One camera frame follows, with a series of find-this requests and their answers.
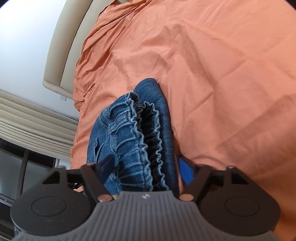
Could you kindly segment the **blue denim jeans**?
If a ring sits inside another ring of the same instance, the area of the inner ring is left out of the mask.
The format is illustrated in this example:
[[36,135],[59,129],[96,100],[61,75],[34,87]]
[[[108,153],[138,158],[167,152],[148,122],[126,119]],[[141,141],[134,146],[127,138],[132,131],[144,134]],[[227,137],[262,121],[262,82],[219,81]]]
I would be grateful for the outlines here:
[[90,134],[87,162],[114,156],[101,180],[111,195],[122,191],[179,194],[173,132],[167,100],[157,81],[142,80],[101,111]]

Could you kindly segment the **beige curtain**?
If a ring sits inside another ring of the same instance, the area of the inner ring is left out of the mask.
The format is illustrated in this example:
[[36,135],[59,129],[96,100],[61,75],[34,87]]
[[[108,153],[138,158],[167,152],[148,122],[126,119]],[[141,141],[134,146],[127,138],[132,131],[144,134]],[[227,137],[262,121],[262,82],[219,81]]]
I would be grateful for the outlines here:
[[1,91],[1,138],[70,161],[78,121]]

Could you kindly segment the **orange duvet cover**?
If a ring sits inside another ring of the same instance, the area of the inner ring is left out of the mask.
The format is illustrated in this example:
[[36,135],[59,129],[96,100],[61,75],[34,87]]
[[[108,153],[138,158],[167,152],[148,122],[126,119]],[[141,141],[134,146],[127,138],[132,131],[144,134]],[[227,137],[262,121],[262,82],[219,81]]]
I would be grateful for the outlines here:
[[286,1],[131,1],[100,13],[76,64],[79,124],[70,166],[86,162],[105,107],[154,78],[175,154],[233,165],[280,205],[295,237],[295,9]]

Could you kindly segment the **beige upholstered headboard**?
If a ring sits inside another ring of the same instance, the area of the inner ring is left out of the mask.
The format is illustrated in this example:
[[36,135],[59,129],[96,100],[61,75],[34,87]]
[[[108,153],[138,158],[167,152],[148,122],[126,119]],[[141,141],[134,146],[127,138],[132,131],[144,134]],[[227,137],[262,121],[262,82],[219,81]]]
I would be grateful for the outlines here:
[[66,1],[51,39],[43,85],[65,98],[72,98],[74,72],[82,45],[98,16],[113,1]]

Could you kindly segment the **dark window frame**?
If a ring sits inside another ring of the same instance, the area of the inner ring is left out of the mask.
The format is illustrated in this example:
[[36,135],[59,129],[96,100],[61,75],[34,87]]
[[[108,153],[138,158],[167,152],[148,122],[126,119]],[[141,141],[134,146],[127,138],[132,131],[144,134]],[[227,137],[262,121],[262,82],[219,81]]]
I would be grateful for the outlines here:
[[1,240],[15,236],[10,216],[13,202],[48,174],[56,161],[1,139]]

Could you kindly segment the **white wall socket plate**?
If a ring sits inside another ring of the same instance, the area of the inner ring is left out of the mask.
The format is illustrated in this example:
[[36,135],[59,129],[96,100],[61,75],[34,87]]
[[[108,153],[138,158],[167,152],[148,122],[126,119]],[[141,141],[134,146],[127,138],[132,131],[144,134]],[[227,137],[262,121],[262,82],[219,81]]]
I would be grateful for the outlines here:
[[67,100],[67,97],[63,96],[63,95],[60,95],[60,100],[62,101],[66,101]]

